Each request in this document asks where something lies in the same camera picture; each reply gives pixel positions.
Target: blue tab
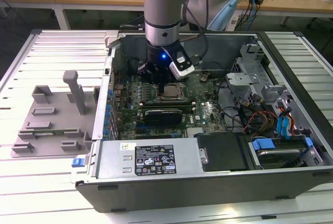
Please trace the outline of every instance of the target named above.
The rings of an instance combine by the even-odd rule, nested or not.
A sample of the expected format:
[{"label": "blue tab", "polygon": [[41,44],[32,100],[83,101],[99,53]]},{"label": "blue tab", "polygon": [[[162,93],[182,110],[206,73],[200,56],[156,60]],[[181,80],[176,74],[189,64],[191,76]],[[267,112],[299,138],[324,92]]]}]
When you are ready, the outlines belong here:
[{"label": "blue tab", "polygon": [[277,124],[276,124],[276,131],[278,134],[281,133],[281,127],[282,127],[282,120],[283,120],[283,117],[280,116],[277,120]]},{"label": "blue tab", "polygon": [[311,148],[313,146],[313,142],[310,137],[306,137],[305,142],[308,145],[308,148]]},{"label": "blue tab", "polygon": [[254,150],[268,150],[275,149],[274,143],[271,138],[259,138],[252,142]]},{"label": "blue tab", "polygon": [[72,168],[84,167],[84,158],[74,158],[72,161]]},{"label": "blue tab", "polygon": [[288,125],[289,125],[289,118],[285,117],[282,125],[281,135],[287,139],[290,139],[287,132]]}]

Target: electronic component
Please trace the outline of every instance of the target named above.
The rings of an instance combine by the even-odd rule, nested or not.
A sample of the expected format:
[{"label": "electronic component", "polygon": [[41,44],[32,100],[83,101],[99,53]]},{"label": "electronic component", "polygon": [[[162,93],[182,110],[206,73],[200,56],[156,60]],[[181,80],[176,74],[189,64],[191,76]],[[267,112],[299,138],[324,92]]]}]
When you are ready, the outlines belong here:
[{"label": "electronic component", "polygon": [[247,170],[252,161],[248,149],[241,149],[242,133],[204,133],[198,134],[202,169],[205,172]]},{"label": "electronic component", "polygon": [[144,114],[147,125],[172,126],[182,122],[183,112],[180,110],[151,110]]},{"label": "electronic component", "polygon": [[195,128],[187,128],[186,129],[187,137],[194,137],[194,135],[196,135],[198,133],[203,133],[203,128],[202,127],[195,127]]},{"label": "electronic component", "polygon": [[185,98],[182,83],[166,84],[162,90],[157,89],[157,99],[159,102],[188,102]]}]

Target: black plastic cover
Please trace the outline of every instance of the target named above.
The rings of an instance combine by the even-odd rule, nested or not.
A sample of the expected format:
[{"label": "black plastic cover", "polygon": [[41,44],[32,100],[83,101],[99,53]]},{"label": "black plastic cover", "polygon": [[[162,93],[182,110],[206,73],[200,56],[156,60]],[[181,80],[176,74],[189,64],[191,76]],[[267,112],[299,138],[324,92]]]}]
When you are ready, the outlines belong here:
[{"label": "black plastic cover", "polygon": [[198,134],[198,146],[205,149],[208,159],[208,163],[202,165],[203,171],[249,170],[247,150],[241,145],[241,139],[246,136],[231,132]]}]

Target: warning label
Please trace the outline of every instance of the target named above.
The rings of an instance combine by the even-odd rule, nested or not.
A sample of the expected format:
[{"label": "warning label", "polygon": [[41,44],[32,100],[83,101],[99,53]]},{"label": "warning label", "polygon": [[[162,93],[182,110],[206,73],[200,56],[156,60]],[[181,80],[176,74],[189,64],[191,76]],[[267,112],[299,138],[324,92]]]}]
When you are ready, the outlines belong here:
[{"label": "warning label", "polygon": [[135,147],[135,174],[137,176],[176,173],[173,145]]}]

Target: workbench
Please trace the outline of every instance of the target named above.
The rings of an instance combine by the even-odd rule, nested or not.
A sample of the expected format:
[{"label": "workbench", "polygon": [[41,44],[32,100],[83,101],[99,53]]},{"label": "workbench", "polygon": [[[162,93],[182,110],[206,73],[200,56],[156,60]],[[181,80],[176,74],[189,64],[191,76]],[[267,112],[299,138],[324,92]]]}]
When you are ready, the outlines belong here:
[{"label": "workbench", "polygon": [[[267,34],[277,38],[281,33]],[[150,224],[327,223],[333,220],[333,183],[320,185],[293,200],[100,214],[71,181],[73,156],[11,158],[11,145],[31,106],[31,93],[36,85],[49,85],[53,92],[69,92],[62,75],[71,69],[78,71],[78,83],[84,91],[100,85],[108,53],[105,35],[106,31],[36,31],[0,81],[0,223],[68,223],[69,220]],[[282,35],[286,40],[295,38],[291,32]],[[118,32],[111,31],[110,36],[117,39]]]},{"label": "workbench", "polygon": [[[54,10],[60,29],[70,25],[65,9],[143,11],[144,0],[5,0],[14,8],[49,8]],[[233,31],[236,20],[247,8],[247,0],[240,0],[237,10],[227,26]],[[8,7],[0,1],[0,7]],[[333,17],[333,3],[321,0],[264,0],[258,15],[283,17]]]}]

